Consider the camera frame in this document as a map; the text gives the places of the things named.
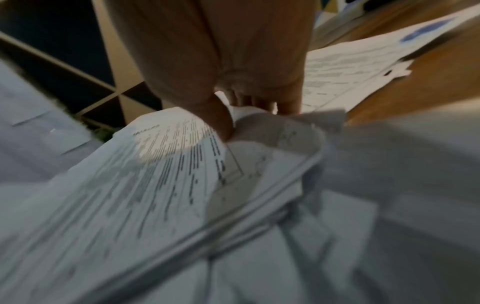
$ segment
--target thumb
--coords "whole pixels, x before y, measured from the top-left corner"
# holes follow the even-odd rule
[[[216,131],[224,142],[234,132],[234,122],[230,111],[215,94],[202,103],[184,104],[181,107],[202,119]]]

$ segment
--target finger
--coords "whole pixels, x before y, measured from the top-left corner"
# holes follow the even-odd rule
[[[182,105],[182,108],[205,121],[224,142],[234,132],[234,123],[230,111],[215,94],[212,94],[203,103]]]
[[[235,91],[236,100],[239,107],[252,106],[252,97]]]
[[[228,99],[228,103],[231,106],[238,107],[239,103],[237,101],[237,97],[235,96],[235,92],[233,90],[224,90],[226,98]]]
[[[252,105],[268,112],[273,112],[275,103],[260,97],[252,97]]]
[[[277,102],[276,107],[278,108],[277,114],[279,115],[300,114],[302,110],[302,97],[299,96],[291,101]]]

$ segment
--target wooden surface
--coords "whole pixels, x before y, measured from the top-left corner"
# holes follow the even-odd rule
[[[314,33],[312,45],[318,48],[388,33],[478,3],[480,0],[397,0],[345,25],[347,30],[339,31],[347,34],[340,38]],[[412,74],[393,80],[351,110],[349,124],[362,124],[480,96],[480,18],[440,37],[414,54],[412,59],[415,59],[410,67]]]

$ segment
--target hand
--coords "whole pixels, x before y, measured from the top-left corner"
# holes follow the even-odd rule
[[[106,0],[154,94],[227,140],[235,106],[300,112],[314,0]]]

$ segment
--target desk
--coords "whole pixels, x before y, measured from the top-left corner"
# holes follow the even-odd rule
[[[478,4],[479,0],[397,0],[336,33],[313,33],[310,49],[389,33]],[[473,19],[414,54],[408,77],[393,80],[348,114],[358,125],[480,96],[480,19]]]

